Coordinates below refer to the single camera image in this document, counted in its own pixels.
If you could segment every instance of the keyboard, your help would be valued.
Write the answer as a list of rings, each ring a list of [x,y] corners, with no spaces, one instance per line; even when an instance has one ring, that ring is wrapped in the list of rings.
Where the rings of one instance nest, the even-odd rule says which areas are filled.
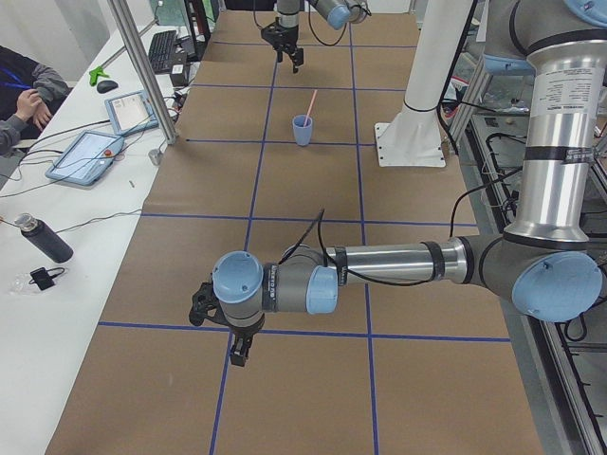
[[[161,31],[152,37],[148,58],[155,74],[171,72],[176,41],[175,30]]]

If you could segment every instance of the tablet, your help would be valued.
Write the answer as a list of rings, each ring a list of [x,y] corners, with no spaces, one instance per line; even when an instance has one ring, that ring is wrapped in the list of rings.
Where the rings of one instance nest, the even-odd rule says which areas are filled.
[[[126,137],[158,126],[158,120],[145,90],[105,100],[105,108],[114,133],[119,136]]]
[[[57,158],[45,175],[53,180],[90,186],[114,161],[124,137],[97,131],[83,131]]]

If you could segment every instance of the pink straw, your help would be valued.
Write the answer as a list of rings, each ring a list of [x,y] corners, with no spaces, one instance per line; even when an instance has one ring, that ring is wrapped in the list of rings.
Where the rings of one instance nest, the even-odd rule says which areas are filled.
[[[314,100],[316,99],[316,94],[319,93],[317,89],[314,90],[312,94],[312,100],[310,101],[310,106],[307,108],[307,114],[305,114],[305,120],[303,121],[303,126],[307,126],[307,121],[310,119],[310,113],[312,112],[312,106],[314,105]]]

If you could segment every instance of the black water bottle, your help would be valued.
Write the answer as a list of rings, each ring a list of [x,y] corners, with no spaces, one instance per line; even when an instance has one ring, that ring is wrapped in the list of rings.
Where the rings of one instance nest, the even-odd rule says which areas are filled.
[[[38,249],[57,264],[64,263],[74,254],[74,250],[53,229],[29,213],[19,215],[15,225],[21,229],[21,234],[26,239],[38,246]]]

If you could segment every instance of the white table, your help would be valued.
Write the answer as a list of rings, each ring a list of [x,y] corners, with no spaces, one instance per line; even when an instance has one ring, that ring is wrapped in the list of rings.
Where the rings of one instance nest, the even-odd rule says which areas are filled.
[[[142,37],[145,48],[155,32],[166,28],[149,30]],[[121,46],[120,34],[115,32],[89,69]],[[44,136],[107,119],[105,99],[142,88],[126,52],[105,69],[119,88],[98,94],[88,83],[87,70]],[[174,92],[168,75],[157,79],[163,95]],[[51,138],[33,150],[63,150],[80,131]],[[111,127],[104,125],[98,131],[111,133]],[[126,142],[138,136],[129,136]],[[19,213],[29,212],[59,230],[94,217],[139,209],[156,176],[147,154],[159,146],[164,149],[163,141],[158,129],[147,131],[90,189],[60,183],[0,198],[0,216],[11,221]],[[56,155],[40,153],[26,160],[44,156]],[[0,195],[48,183],[44,177],[48,167],[22,166],[23,180],[7,182]],[[19,229],[0,223],[0,453],[45,453],[137,221],[138,216],[122,216],[61,234],[74,249],[74,257],[61,264],[68,270],[56,280],[56,286],[33,295],[9,291],[15,276],[57,265],[23,238]]]

